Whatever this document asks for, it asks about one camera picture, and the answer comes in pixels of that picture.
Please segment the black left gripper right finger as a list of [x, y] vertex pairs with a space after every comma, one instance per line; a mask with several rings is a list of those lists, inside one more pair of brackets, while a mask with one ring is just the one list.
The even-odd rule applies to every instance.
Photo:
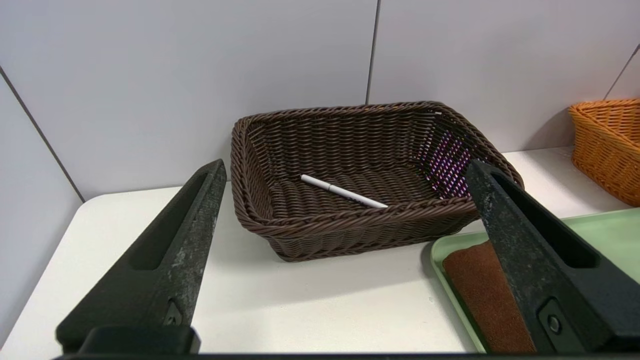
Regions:
[[639, 283], [503, 171], [465, 178], [538, 353], [638, 354]]

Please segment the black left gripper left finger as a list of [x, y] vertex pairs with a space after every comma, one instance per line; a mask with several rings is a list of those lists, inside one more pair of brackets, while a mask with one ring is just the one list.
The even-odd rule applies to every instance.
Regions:
[[55, 329], [64, 357], [186, 357], [222, 198], [226, 167], [190, 177]]

